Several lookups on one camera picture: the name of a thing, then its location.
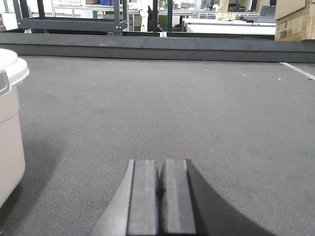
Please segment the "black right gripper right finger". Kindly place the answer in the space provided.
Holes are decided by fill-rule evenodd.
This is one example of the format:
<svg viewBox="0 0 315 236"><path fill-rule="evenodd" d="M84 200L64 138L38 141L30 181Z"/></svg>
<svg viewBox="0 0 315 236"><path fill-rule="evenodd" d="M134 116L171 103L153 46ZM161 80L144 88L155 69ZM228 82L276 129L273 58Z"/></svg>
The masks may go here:
<svg viewBox="0 0 315 236"><path fill-rule="evenodd" d="M165 160L160 186L163 236L271 235L224 200L191 160Z"/></svg>

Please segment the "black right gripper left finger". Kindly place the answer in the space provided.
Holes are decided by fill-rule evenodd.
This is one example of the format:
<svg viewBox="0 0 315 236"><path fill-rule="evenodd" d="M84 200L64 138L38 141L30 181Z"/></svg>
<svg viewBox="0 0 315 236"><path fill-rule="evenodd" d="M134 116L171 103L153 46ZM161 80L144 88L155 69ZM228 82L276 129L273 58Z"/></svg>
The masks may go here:
<svg viewBox="0 0 315 236"><path fill-rule="evenodd" d="M129 160L120 186L89 235L158 235L157 178L153 160Z"/></svg>

